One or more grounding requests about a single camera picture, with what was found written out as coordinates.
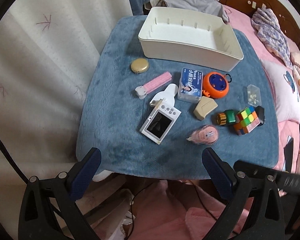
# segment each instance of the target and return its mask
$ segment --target blue cartoon character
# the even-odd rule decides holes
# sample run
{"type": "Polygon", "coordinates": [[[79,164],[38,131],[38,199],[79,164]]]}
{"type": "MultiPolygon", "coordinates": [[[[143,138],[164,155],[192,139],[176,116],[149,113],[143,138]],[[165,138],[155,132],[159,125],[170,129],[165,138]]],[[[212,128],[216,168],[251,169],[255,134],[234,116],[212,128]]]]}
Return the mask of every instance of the blue cartoon character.
{"type": "Polygon", "coordinates": [[[283,76],[284,76],[284,79],[287,81],[287,83],[291,86],[292,92],[294,93],[296,91],[296,88],[294,86],[294,82],[293,82],[292,76],[290,75],[289,71],[287,71],[286,74],[283,76]]]}

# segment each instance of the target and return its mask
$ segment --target table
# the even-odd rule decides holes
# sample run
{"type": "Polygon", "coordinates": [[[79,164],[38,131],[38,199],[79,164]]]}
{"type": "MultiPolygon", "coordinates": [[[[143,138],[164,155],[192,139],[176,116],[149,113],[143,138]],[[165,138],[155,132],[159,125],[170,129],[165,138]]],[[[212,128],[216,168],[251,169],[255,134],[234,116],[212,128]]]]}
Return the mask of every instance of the table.
{"type": "Polygon", "coordinates": [[[84,103],[78,133],[78,160],[91,147],[102,153],[98,173],[109,170],[123,174],[160,179],[208,179],[201,162],[207,145],[195,145],[186,140],[196,129],[212,124],[215,114],[226,109],[247,107],[246,87],[260,88],[266,122],[247,135],[238,136],[229,127],[218,126],[219,139],[212,148],[219,157],[233,165],[237,160],[273,167],[278,161],[278,124],[270,87],[261,63],[243,33],[235,30],[244,59],[230,72],[232,83],[226,97],[216,100],[218,107],[203,121],[193,115],[195,104],[176,99],[175,108],[182,113],[160,145],[139,132],[152,111],[149,102],[160,87],[140,100],[134,89],[169,71],[172,82],[179,84],[183,67],[201,70],[210,68],[182,62],[149,59],[150,68],[142,74],[130,70],[131,62],[144,57],[138,40],[146,16],[122,18],[112,31],[101,54],[84,103]]]}

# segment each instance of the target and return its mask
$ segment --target white plastic storage tray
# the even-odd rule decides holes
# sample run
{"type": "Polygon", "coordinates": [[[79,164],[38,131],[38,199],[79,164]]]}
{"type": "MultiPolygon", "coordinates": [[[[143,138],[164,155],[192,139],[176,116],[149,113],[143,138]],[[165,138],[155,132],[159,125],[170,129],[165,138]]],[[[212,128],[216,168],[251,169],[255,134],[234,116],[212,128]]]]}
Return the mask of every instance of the white plastic storage tray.
{"type": "Polygon", "coordinates": [[[179,8],[153,7],[139,40],[149,58],[231,71],[243,59],[237,37],[220,17],[179,8]]]}

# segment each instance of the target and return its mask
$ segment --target pink fluffy fabric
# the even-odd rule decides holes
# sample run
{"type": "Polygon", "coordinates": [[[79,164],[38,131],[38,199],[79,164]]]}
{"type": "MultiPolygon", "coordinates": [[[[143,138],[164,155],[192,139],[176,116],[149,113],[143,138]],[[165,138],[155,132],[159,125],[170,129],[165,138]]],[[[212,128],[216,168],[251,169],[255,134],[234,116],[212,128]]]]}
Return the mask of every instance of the pink fluffy fabric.
{"type": "MultiPolygon", "coordinates": [[[[218,218],[225,205],[197,187],[206,208],[218,218]]],[[[201,207],[193,185],[180,183],[180,194],[172,195],[168,182],[161,180],[141,193],[135,227],[129,240],[201,240],[215,220],[201,207]]],[[[244,210],[234,228],[240,233],[248,211],[244,210]]]]}

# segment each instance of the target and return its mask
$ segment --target orange tape measure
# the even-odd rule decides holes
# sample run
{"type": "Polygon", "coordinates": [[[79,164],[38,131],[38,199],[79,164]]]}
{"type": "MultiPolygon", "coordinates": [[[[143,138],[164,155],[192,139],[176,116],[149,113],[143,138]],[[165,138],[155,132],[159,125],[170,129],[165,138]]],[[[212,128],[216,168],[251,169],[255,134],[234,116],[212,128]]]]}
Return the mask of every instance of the orange tape measure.
{"type": "Polygon", "coordinates": [[[218,72],[210,72],[203,78],[202,94],[215,99],[225,97],[229,92],[229,83],[231,82],[232,78],[229,74],[222,75],[218,72]]]}

